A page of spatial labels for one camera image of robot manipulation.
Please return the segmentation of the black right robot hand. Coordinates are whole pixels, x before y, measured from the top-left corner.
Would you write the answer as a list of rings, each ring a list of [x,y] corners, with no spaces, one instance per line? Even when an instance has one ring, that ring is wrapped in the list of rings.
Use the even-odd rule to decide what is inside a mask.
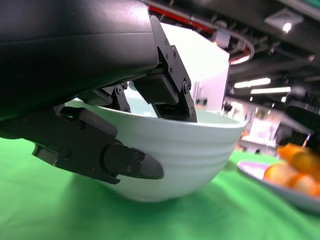
[[[286,98],[284,113],[311,131],[306,147],[312,152],[320,152],[320,93],[290,92]],[[280,126],[276,133],[276,144],[285,146],[289,143],[302,146],[303,134],[289,126]]]

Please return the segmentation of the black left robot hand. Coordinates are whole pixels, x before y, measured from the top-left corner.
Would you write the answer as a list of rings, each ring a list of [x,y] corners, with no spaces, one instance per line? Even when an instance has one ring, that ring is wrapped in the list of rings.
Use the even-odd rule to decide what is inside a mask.
[[[0,136],[34,143],[48,164],[109,184],[158,180],[161,164],[123,145],[117,128],[83,107],[129,112],[128,82],[158,117],[196,122],[191,80],[142,0],[3,0]]]

